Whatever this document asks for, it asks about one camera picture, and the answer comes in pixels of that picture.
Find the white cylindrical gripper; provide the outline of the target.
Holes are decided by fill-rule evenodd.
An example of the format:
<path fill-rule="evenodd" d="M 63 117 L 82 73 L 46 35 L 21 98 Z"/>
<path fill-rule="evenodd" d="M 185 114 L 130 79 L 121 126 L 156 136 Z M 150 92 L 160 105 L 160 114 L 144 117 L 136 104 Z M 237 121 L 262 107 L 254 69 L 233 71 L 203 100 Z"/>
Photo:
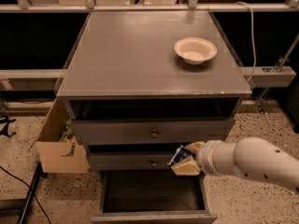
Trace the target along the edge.
<path fill-rule="evenodd" d="M 225 143 L 221 140 L 190 143 L 185 148 L 192 154 L 196 153 L 196 160 L 188 157 L 172 165 L 171 169 L 176 175 L 199 175 L 201 169 L 209 175 L 233 175 L 235 146 L 236 143 Z"/>

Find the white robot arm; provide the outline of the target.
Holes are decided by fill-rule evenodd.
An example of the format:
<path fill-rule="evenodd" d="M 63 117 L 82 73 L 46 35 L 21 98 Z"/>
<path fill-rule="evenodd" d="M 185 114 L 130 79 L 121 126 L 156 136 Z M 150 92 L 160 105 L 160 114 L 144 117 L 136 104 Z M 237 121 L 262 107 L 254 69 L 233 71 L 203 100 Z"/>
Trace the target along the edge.
<path fill-rule="evenodd" d="M 176 175 L 231 175 L 299 192 L 299 160 L 257 137 L 180 146 L 167 164 Z"/>

